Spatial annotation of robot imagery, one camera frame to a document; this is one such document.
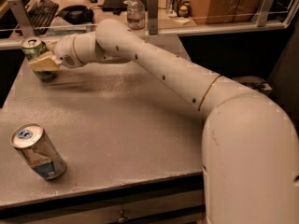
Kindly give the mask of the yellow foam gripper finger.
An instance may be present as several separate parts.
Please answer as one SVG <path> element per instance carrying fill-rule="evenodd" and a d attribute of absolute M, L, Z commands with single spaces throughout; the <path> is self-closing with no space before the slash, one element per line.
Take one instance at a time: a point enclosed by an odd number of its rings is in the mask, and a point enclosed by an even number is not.
<path fill-rule="evenodd" d="M 46 45 L 49 50 L 54 50 L 57 43 L 58 43 L 58 41 L 50 41 L 50 42 L 47 42 Z"/>
<path fill-rule="evenodd" d="M 62 62 L 52 51 L 47 51 L 29 62 L 29 66 L 34 71 L 56 71 L 61 64 Z"/>

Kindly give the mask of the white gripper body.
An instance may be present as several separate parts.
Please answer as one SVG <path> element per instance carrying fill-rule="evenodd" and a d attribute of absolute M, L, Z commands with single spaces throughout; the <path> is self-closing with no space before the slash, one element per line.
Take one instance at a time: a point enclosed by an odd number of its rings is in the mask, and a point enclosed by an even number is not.
<path fill-rule="evenodd" d="M 78 59 L 74 53 L 75 35 L 66 35 L 62 37 L 54 47 L 54 54 L 59 61 L 67 68 L 76 68 Z"/>

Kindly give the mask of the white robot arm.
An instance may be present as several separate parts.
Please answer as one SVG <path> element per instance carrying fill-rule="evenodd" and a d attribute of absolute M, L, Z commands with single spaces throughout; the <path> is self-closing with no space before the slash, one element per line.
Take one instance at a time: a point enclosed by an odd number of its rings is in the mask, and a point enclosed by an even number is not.
<path fill-rule="evenodd" d="M 299 224 L 298 135 L 262 93 L 156 47 L 113 19 L 61 38 L 30 65 L 52 71 L 121 59 L 139 64 L 201 113 L 206 224 Z"/>

